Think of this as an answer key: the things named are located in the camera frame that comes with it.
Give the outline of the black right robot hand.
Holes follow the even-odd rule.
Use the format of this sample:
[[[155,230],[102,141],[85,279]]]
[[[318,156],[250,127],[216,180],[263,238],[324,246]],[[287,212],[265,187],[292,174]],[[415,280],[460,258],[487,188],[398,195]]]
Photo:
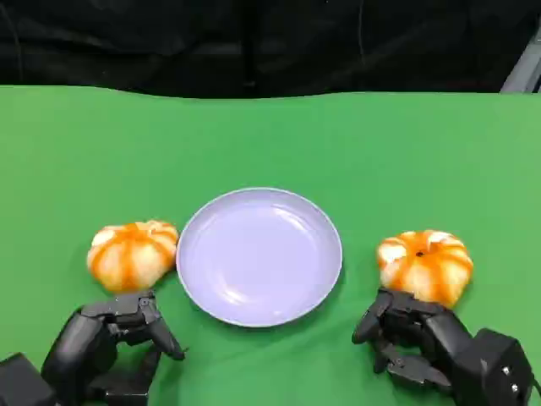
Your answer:
[[[374,373],[451,396],[457,389],[456,357],[472,340],[452,310],[389,288],[378,289],[352,333],[354,344],[372,348]]]

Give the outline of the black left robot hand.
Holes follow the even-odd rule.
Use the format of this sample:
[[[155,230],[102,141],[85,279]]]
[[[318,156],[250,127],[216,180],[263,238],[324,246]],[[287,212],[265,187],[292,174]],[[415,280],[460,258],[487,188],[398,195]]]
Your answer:
[[[112,368],[118,344],[149,341],[135,370]],[[60,405],[146,405],[161,356],[182,361],[185,353],[158,310],[154,291],[144,290],[75,310],[47,354],[41,377]]]

